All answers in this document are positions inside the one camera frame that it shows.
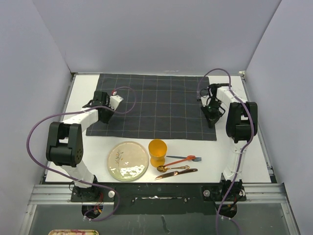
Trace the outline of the dark grey checked cloth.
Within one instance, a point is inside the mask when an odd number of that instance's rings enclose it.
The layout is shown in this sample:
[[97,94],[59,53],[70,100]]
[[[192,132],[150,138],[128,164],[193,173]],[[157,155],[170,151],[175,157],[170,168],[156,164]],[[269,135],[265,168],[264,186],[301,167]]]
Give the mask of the dark grey checked cloth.
[[136,139],[216,141],[197,101],[206,96],[208,78],[139,74],[101,74],[96,91],[117,94],[123,101],[109,123],[97,122],[87,136]]

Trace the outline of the beige plate with plant motif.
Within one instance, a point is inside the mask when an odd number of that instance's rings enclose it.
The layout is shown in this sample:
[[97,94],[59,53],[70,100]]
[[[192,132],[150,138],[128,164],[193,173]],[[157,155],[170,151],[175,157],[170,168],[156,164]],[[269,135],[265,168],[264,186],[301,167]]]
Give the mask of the beige plate with plant motif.
[[107,156],[109,174],[121,182],[135,181],[145,174],[149,166],[149,154],[135,141],[117,144]]

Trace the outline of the orange plastic cup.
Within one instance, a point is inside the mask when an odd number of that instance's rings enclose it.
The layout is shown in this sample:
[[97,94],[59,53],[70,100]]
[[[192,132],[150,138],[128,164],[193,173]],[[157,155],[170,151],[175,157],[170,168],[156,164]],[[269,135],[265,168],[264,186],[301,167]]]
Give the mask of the orange plastic cup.
[[164,165],[165,156],[167,153],[167,145],[163,140],[152,140],[148,145],[148,150],[151,157],[150,163],[153,167]]

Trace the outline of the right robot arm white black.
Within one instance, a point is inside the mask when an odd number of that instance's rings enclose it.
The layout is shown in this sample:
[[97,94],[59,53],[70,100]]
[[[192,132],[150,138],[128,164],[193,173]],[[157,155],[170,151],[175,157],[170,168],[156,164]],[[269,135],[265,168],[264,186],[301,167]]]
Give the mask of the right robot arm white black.
[[234,184],[241,180],[247,148],[257,134],[258,106],[238,97],[227,83],[209,85],[207,96],[201,97],[200,101],[209,128],[214,128],[227,114],[225,131],[230,139],[230,150],[228,163],[222,172],[226,183],[218,187],[218,195],[223,200],[229,200],[235,195]]

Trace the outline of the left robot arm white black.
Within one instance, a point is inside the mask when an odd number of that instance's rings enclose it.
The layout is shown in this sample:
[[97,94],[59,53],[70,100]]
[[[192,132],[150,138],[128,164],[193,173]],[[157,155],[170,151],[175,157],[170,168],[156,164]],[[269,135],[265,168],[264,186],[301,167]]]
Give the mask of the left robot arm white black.
[[76,114],[62,122],[53,122],[49,126],[46,158],[61,167],[74,180],[73,193],[88,201],[96,200],[100,195],[97,178],[83,162],[83,132],[100,121],[107,124],[123,98],[114,91],[94,92],[91,99]]

